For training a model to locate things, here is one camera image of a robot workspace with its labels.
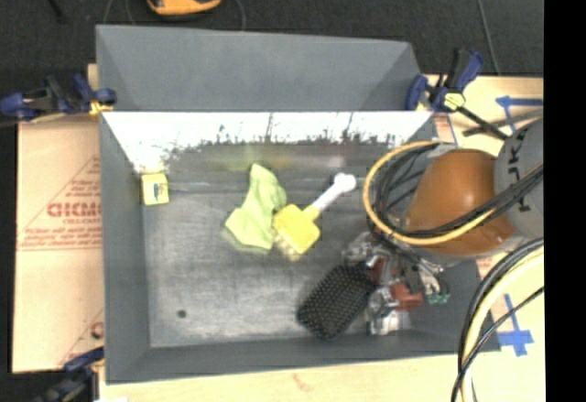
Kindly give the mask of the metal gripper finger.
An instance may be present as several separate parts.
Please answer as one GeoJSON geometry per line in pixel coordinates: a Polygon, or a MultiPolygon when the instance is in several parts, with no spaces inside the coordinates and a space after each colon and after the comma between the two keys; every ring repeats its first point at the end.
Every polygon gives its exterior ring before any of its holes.
{"type": "Polygon", "coordinates": [[[359,234],[343,251],[343,263],[373,270],[382,257],[381,244],[370,233],[359,234]]]}
{"type": "Polygon", "coordinates": [[[366,328],[370,335],[386,336],[411,328],[407,310],[400,308],[400,301],[389,288],[377,288],[368,299],[366,328]]]}

